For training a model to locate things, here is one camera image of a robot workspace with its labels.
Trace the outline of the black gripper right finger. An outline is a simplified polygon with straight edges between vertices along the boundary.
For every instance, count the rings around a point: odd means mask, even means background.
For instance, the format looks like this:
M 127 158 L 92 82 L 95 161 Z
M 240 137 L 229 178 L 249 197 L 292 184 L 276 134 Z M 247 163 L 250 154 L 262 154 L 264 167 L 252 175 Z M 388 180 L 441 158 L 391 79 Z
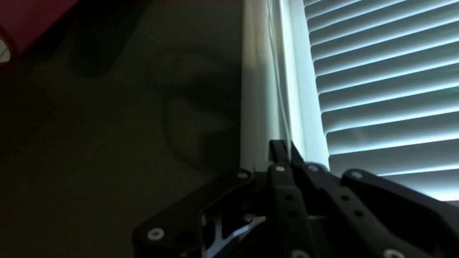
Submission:
M 323 165 L 303 160 L 293 142 L 289 155 L 306 207 L 319 217 L 315 233 L 322 254 L 336 258 L 422 258 L 422 251 L 389 231 L 376 214 Z

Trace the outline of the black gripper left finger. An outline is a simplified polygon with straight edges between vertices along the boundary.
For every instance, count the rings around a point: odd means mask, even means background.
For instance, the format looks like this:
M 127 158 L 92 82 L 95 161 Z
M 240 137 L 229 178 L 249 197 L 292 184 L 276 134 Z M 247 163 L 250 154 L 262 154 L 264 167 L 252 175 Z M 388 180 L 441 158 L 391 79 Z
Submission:
M 269 185 L 273 198 L 273 226 L 280 258 L 313 258 L 315 243 L 303 194 L 296 185 L 290 148 L 285 141 L 272 141 Z

